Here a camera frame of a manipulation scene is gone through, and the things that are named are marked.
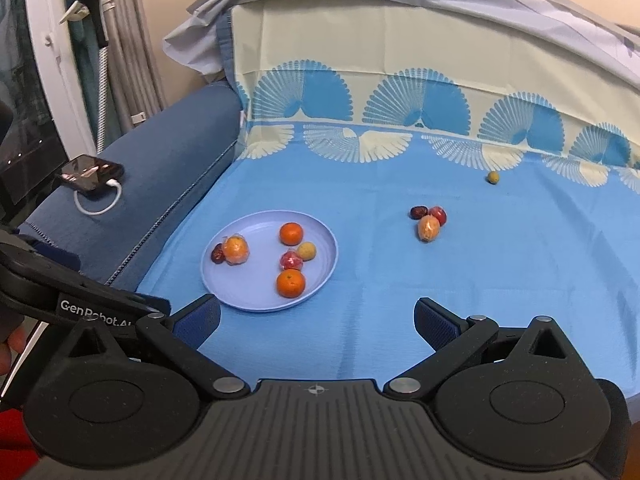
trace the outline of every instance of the human hand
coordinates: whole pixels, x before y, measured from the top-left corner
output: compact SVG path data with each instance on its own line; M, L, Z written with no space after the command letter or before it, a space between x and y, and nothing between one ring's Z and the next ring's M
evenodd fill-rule
M20 325L8 337L5 343L0 343L0 376L5 375L11 369L11 350L15 352L24 352L27 344L27 336Z

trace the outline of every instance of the white cable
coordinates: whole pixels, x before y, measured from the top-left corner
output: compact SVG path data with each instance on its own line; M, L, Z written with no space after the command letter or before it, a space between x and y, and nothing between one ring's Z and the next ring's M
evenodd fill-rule
M113 199L113 202L111 202L110 206L106 207L102 211L87 211L84 207L80 205L80 201L78 200L78 192L74 191L74 202L76 202L76 207L78 208L78 211L87 216L98 216L106 213L107 211L110 211L113 208L113 206L116 205L118 200L120 200L120 197L122 195L122 186L117 180L113 178L110 178L109 180L107 180L107 186L111 186L116 189L116 198Z
M107 72L107 47L98 51L98 132L95 151L100 153L104 149L104 134L107 129L107 87L109 77Z

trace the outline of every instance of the phone screen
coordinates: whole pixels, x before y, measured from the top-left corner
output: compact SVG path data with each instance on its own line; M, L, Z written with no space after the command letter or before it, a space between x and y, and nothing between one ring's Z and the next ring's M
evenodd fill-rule
M124 172L122 165L91 155L80 155L62 168L60 178L79 192L92 192Z

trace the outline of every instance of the plate rim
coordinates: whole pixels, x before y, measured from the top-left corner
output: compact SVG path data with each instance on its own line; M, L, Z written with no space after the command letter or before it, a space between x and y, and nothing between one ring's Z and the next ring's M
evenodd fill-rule
M240 306L235 306L235 305L230 305L228 303L225 303L224 301L220 300L220 298L218 298L218 300L220 301L221 304L228 306L229 308L234 308L236 310L241 310L242 312L253 312L255 314L267 314L269 312L277 312L279 310L285 310L287 308L290 308L292 306L296 306L299 303L302 303L303 301L308 300L309 298L311 298L316 292L318 292L318 290L320 290L325 283L329 280L329 278L333 275L334 270L336 265L338 264L338 256L340 254L339 248L338 248L338 240L335 237L335 234L333 231L331 231L331 229L329 229L329 227L322 222L321 220L319 220L318 218L316 218L315 216L311 216L308 213L303 213L302 211L293 211L293 210L289 210L289 209L265 209L262 211L256 211L254 213L249 213L247 215L241 216L239 218L236 218L235 220L232 220L231 222L229 222L228 224L226 224L222 229L219 229L218 232L216 232L216 234L214 234L208 241L208 243L206 244L203 252L202 252L202 257L200 258L200 279L202 280L202 284L204 285L204 287L207 289L207 292L209 294L213 294L214 296L216 296L207 286L207 283L204 279L204 265L205 262L207 261L207 259L209 258L209 246L211 245L212 241L216 239L216 237L220 236L220 233L224 230L226 230L230 225L235 224L236 222L242 221L245 218L249 218L251 216L257 216L257 215L262 215L262 214L266 214L266 213L293 213L293 214L297 214L297 215L302 215L302 216L306 216L307 218L311 218L312 220L314 220L315 222L318 222L331 236L331 239L334 242L334 247L335 247L335 258L334 258L334 262L333 265L331 266L331 269L329 269L329 272L327 273L327 275L324 277L324 280L322 280L321 283L318 284L318 286L316 286L316 288L314 288L310 293L305 294L303 296L300 296L298 298L293 298L291 301L289 301L288 303L285 303L277 308L270 308L268 310L254 310L252 308L242 308Z

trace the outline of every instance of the plate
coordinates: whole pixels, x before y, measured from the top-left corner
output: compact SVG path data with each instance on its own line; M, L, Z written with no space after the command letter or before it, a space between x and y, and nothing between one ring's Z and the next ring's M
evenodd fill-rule
M283 298L276 291L282 271L280 257L294 249L280 241L283 224L296 222L305 232L303 241L316 245L316 257L305 262L305 291L297 298ZM230 266L211 261L211 251L225 237L241 234L249 245L249 259ZM296 211L261 211L244 216L223 228L207 245L200 264L202 281L224 304L249 312L274 312L292 307L314 295L332 275L338 261L338 242L331 230L312 216Z

